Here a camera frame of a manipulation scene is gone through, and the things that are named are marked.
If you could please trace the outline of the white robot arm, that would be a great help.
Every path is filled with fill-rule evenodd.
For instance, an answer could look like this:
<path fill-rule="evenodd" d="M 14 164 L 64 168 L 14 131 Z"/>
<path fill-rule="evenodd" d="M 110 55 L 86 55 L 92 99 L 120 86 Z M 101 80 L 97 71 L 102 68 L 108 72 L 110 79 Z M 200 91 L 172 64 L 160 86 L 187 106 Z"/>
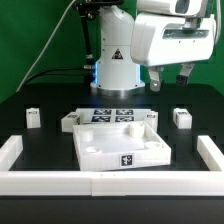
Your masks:
<path fill-rule="evenodd" d="M 95 63 L 95 93 L 126 97 L 142 91 L 140 68 L 148 68 L 158 92 L 166 65 L 180 64 L 184 86 L 197 61 L 210 58 L 221 34 L 221 0 L 137 0 L 136 17 L 115 4 L 100 10 L 101 55 Z"/>

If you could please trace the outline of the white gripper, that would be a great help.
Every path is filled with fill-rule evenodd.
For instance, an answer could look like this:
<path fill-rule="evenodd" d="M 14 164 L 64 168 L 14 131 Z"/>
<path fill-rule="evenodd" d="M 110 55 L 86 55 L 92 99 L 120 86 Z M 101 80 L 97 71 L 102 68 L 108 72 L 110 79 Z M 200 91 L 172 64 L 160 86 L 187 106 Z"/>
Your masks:
<path fill-rule="evenodd" d="M 176 84 L 186 86 L 195 61 L 210 58 L 214 47 L 214 16 L 202 20 L 197 29 L 184 29 L 185 19 L 140 13 L 131 40 L 132 60 L 149 67 L 150 89 L 158 92 L 162 85 L 162 65 L 183 63 Z"/>

